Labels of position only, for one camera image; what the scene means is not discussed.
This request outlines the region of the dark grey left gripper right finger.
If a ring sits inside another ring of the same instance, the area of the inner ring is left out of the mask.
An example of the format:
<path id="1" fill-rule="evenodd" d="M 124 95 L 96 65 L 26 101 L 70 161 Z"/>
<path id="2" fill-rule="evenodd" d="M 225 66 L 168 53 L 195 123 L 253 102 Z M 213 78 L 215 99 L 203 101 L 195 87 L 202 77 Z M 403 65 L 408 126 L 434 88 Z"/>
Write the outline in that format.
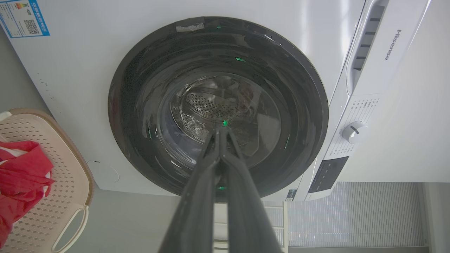
<path id="1" fill-rule="evenodd" d="M 220 159 L 226 178 L 230 253 L 281 253 L 260 194 L 235 135 L 220 127 Z"/>

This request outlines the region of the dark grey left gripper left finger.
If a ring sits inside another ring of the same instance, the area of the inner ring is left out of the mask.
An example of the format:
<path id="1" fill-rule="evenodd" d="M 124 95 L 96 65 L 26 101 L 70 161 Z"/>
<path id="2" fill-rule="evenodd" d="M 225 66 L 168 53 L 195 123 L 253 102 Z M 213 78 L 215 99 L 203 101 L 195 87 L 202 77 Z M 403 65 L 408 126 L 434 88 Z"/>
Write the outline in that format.
<path id="1" fill-rule="evenodd" d="M 209 133 L 159 248 L 161 253 L 213 252 L 219 129 Z"/>

